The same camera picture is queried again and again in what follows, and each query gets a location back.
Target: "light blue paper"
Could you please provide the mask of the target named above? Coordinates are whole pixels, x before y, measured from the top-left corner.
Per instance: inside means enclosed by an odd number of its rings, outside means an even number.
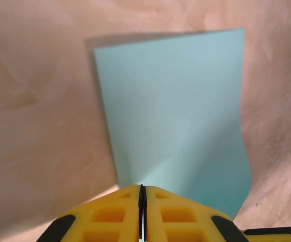
[[[244,35],[95,50],[121,187],[157,186],[234,218],[251,185],[240,128]]]

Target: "mottled beige surface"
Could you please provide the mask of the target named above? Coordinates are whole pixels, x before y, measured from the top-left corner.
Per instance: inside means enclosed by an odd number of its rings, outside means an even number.
[[[34,241],[43,226],[11,235],[117,181],[94,46],[235,27],[246,28],[242,129],[253,177],[235,222],[291,225],[291,1],[0,0],[0,238]]]

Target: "black rubber pad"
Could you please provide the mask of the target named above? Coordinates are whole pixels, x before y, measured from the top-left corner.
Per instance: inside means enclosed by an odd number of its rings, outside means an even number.
[[[281,228],[254,228],[244,231],[246,235],[291,234],[291,227]]]
[[[211,220],[226,242],[249,242],[232,221],[220,216],[212,216]]]
[[[61,242],[75,219],[76,217],[74,215],[66,215],[56,219],[50,224],[37,242]]]

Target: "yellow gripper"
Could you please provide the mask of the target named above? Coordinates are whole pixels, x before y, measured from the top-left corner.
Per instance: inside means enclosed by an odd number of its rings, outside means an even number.
[[[37,242],[291,242],[291,227],[239,230],[213,208],[133,185],[59,216]]]

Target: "paper sheet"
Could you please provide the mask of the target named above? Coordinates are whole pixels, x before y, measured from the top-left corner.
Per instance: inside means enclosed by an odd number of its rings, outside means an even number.
[[[158,186],[235,216],[251,182],[243,48],[236,29],[95,50],[121,186]]]

